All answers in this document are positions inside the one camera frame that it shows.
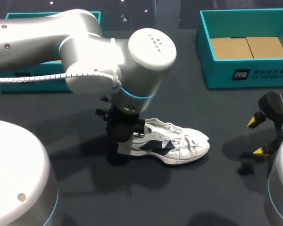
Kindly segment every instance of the logo on box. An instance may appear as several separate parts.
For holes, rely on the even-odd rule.
[[[249,74],[250,74],[250,69],[237,69],[234,71],[232,80],[233,81],[247,80]]]

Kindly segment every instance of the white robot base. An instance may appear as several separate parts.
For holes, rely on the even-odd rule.
[[[283,142],[269,175],[264,209],[271,226],[283,226]]]
[[[60,201],[42,143],[26,129],[0,121],[0,226],[60,226]]]

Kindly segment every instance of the robotic arm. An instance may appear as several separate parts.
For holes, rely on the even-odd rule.
[[[129,39],[103,38],[96,17],[85,10],[53,16],[0,20],[0,70],[61,60],[65,73],[0,82],[66,79],[74,94],[111,93],[109,110],[97,109],[106,132],[125,142],[142,132],[145,110],[176,59],[176,47],[150,28]]]

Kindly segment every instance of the sneaker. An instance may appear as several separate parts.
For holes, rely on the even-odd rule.
[[[152,118],[145,120],[143,135],[134,134],[130,141],[119,143],[118,153],[151,155],[166,164],[184,164],[204,156],[210,147],[208,140],[206,135],[197,130]]]

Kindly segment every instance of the cable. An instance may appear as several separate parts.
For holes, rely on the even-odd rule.
[[[32,77],[22,77],[22,78],[0,78],[0,83],[17,83],[17,82],[32,82],[32,81],[49,81],[65,78],[75,78],[75,77],[84,77],[84,76],[99,76],[103,78],[111,79],[114,83],[113,90],[119,90],[122,87],[122,83],[118,79],[117,75],[111,75],[102,72],[93,72],[89,73],[62,73],[62,74],[50,74],[42,76],[32,76]]]

